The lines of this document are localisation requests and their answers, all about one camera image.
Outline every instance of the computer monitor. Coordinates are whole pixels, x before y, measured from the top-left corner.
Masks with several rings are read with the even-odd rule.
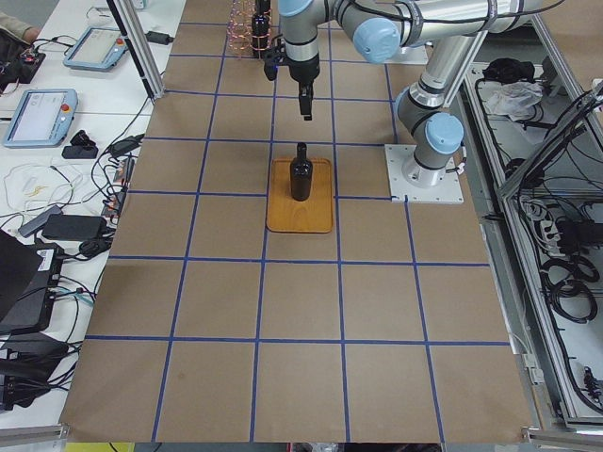
[[[26,295],[41,263],[34,250],[0,230],[0,320]]]

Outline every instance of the white mounting plate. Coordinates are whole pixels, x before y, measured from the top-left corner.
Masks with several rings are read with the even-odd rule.
[[[387,173],[389,176],[389,191],[392,202],[430,202],[441,204],[462,204],[463,191],[459,184],[456,172],[447,172],[444,179],[437,186],[420,188],[412,185],[402,175],[402,163],[415,151],[416,146],[402,144],[386,144],[385,158],[387,159]],[[447,169],[454,168],[450,158]]]
[[[395,55],[389,58],[386,63],[397,64],[427,64],[427,50],[424,45],[418,47],[400,47]]]

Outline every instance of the blue joint cap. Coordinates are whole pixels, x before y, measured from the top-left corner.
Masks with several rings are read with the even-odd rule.
[[[444,155],[455,153],[463,141],[464,129],[461,122],[448,113],[436,113],[427,120],[425,137],[430,146]]]
[[[396,102],[394,102],[394,114],[396,115],[396,118],[398,117],[399,103],[402,102],[402,99],[404,98],[407,92],[408,88],[403,89],[402,92],[396,98]]]
[[[310,6],[312,0],[279,0],[279,14],[284,17],[295,16]]]
[[[384,17],[362,22],[354,31],[354,47],[369,63],[384,63],[399,49],[396,24]]]

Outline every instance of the blue framed device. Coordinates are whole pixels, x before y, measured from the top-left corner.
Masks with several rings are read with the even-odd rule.
[[[117,28],[88,27],[65,55],[63,64],[85,71],[110,71],[127,46]]]
[[[2,144],[7,148],[57,146],[67,136],[76,108],[74,89],[28,89]]]

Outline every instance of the dark bottle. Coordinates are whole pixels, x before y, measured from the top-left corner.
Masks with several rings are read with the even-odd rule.
[[[255,12],[270,16],[270,0],[255,0]]]
[[[298,155],[289,166],[291,197],[295,201],[305,201],[310,197],[312,162],[306,156],[307,149],[305,143],[298,143]]]
[[[268,49],[268,38],[270,31],[270,17],[266,14],[258,14],[252,17],[252,49],[253,56],[261,58]]]

